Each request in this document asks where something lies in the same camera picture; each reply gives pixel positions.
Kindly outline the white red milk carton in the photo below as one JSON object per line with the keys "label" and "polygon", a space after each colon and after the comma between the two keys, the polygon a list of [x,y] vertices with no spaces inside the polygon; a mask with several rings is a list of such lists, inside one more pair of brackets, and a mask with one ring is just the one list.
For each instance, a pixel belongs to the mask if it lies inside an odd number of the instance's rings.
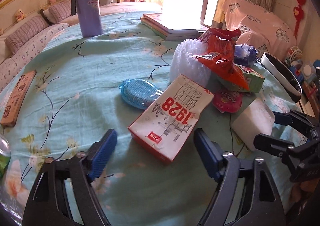
{"label": "white red milk carton", "polygon": [[173,162],[214,94],[184,75],[128,127],[132,138],[165,164]]}

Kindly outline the red snack bag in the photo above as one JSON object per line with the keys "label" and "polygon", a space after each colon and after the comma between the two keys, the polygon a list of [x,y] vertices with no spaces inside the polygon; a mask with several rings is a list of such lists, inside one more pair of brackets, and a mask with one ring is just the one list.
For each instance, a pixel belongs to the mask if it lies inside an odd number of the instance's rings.
{"label": "red snack bag", "polygon": [[205,53],[193,56],[223,80],[249,90],[242,69],[234,63],[235,45],[241,31],[208,28],[198,40],[207,45]]}

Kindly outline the white foam block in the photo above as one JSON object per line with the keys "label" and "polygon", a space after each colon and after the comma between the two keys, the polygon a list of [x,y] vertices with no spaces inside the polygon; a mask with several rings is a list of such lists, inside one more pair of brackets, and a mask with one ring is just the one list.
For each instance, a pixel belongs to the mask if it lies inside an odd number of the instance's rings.
{"label": "white foam block", "polygon": [[274,121],[275,116],[270,108],[260,98],[256,98],[236,118],[231,127],[250,151],[256,151],[253,144],[255,136],[261,133],[270,136]]}

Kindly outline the green juice box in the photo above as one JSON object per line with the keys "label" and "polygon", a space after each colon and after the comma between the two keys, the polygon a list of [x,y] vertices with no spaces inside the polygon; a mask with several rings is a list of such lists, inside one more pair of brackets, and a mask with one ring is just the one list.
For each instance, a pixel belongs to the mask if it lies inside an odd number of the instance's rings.
{"label": "green juice box", "polygon": [[229,91],[236,92],[245,92],[245,93],[259,93],[264,81],[265,77],[259,74],[257,71],[253,70],[251,67],[246,67],[242,65],[236,65],[242,70],[242,74],[244,79],[248,85],[249,90],[242,88],[236,84],[228,82],[227,80],[223,80],[218,77],[218,81]]}

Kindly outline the pink jelly pouch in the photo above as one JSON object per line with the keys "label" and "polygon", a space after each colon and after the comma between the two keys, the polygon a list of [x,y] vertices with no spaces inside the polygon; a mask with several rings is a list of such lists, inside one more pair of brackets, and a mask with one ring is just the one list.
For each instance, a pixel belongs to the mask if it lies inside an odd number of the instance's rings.
{"label": "pink jelly pouch", "polygon": [[221,113],[236,113],[242,106],[242,94],[227,89],[220,89],[214,93],[212,105]]}

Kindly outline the blue hairbrush in package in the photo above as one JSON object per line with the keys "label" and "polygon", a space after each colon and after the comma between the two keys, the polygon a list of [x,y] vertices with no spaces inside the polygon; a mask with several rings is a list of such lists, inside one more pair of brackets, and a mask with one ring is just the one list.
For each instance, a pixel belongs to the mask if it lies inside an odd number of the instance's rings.
{"label": "blue hairbrush in package", "polygon": [[141,110],[146,110],[163,93],[144,79],[126,79],[119,89],[124,102]]}

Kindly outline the purple plastic wrapper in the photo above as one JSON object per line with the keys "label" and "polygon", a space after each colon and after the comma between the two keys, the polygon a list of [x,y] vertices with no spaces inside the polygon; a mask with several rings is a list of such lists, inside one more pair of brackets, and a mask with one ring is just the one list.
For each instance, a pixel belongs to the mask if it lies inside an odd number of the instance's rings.
{"label": "purple plastic wrapper", "polygon": [[252,67],[257,60],[258,51],[254,46],[241,44],[235,45],[234,63],[246,67]]}

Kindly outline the light blue floral tablecloth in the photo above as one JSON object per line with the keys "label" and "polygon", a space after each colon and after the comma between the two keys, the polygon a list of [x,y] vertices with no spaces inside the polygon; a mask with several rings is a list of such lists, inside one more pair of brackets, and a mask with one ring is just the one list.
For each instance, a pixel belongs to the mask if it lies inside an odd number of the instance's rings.
{"label": "light blue floral tablecloth", "polygon": [[140,12],[102,18],[101,36],[83,38],[78,25],[62,30],[21,73],[36,71],[17,123],[2,128],[11,160],[1,180],[1,205],[17,224],[47,157],[66,159],[87,150],[110,128],[118,142],[93,183],[112,225],[196,225],[216,187],[189,138],[165,165],[132,138],[140,110],[125,103],[120,84],[142,78],[161,90],[177,43],[140,23]]}

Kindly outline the green plastic bottle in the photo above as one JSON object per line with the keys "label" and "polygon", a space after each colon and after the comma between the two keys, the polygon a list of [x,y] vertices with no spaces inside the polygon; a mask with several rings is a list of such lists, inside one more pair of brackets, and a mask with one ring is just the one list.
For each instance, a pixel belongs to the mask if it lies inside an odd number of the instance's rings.
{"label": "green plastic bottle", "polygon": [[3,178],[11,159],[9,142],[0,134],[0,177]]}

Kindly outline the pink heart patterned bed cover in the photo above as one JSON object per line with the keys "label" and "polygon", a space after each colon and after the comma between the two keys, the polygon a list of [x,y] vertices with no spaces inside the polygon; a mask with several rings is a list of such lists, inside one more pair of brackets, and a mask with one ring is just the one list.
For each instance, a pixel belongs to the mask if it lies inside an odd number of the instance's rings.
{"label": "pink heart patterned bed cover", "polygon": [[273,12],[247,0],[226,0],[222,6],[227,30],[241,31],[236,44],[254,46],[285,60],[287,51],[297,45],[291,28]]}

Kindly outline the wooden mahjong ruler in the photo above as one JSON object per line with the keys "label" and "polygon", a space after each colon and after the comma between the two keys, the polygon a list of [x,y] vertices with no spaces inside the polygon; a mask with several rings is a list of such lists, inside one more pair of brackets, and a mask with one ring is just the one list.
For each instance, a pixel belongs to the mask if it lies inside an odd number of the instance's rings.
{"label": "wooden mahjong ruler", "polygon": [[33,70],[20,76],[4,109],[1,126],[14,127],[16,125],[25,95],[27,94],[35,75],[36,70]]}

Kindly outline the red chinese knot decoration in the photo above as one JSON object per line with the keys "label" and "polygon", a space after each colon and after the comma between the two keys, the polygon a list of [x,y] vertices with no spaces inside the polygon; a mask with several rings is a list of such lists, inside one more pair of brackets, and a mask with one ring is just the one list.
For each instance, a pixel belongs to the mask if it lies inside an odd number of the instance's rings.
{"label": "red chinese knot decoration", "polygon": [[293,8],[293,14],[294,14],[294,17],[296,20],[295,30],[294,30],[295,38],[297,38],[297,36],[298,36],[300,22],[304,18],[304,11],[302,9],[302,6],[305,5],[305,3],[306,3],[306,0],[296,0],[296,1],[297,1],[298,6],[295,6]]}

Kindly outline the striped pink pillow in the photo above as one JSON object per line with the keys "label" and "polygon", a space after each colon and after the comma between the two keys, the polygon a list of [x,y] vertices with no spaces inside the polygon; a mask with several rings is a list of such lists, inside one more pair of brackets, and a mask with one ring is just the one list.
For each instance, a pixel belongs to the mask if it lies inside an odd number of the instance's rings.
{"label": "striped pink pillow", "polygon": [[71,0],[64,0],[48,8],[56,23],[71,16]]}
{"label": "striped pink pillow", "polygon": [[15,54],[27,41],[47,28],[49,24],[38,14],[20,26],[5,39],[9,50]]}

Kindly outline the purple thermos bottle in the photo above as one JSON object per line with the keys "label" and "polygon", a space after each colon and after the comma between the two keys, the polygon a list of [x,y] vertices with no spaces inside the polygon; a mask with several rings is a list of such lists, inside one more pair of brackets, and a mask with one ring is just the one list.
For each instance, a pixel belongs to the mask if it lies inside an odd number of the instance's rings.
{"label": "purple thermos bottle", "polygon": [[76,15],[83,38],[103,34],[99,0],[71,0],[71,15]]}

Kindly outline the small teddy bear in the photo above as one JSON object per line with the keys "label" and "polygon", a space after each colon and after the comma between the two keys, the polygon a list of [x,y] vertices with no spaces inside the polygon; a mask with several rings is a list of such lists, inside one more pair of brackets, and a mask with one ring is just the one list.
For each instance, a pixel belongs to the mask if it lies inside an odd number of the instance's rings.
{"label": "small teddy bear", "polygon": [[17,10],[17,12],[15,13],[15,19],[17,22],[22,21],[26,17],[27,15],[22,11],[22,9]]}

